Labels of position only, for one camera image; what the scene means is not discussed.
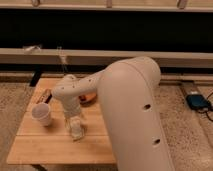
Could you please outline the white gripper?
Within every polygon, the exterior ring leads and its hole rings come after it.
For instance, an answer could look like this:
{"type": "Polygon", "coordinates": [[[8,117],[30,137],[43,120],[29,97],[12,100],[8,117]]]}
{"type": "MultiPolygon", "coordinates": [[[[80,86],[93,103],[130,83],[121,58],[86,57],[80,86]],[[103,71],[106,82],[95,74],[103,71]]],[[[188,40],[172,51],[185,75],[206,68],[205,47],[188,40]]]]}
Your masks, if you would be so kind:
{"type": "Polygon", "coordinates": [[[66,129],[71,132],[71,124],[72,123],[80,123],[81,119],[78,115],[69,115],[68,113],[65,114],[65,126],[66,129]]]}

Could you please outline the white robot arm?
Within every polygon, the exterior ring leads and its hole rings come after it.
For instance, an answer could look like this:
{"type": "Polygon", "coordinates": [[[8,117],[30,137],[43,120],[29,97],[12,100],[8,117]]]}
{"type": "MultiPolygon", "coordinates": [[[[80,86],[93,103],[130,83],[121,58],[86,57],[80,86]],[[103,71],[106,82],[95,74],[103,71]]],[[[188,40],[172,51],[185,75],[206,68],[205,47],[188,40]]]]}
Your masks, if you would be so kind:
{"type": "Polygon", "coordinates": [[[135,57],[80,80],[69,74],[55,85],[52,95],[66,117],[80,113],[80,95],[98,95],[119,171],[175,171],[153,93],[160,79],[152,58],[135,57]]]}

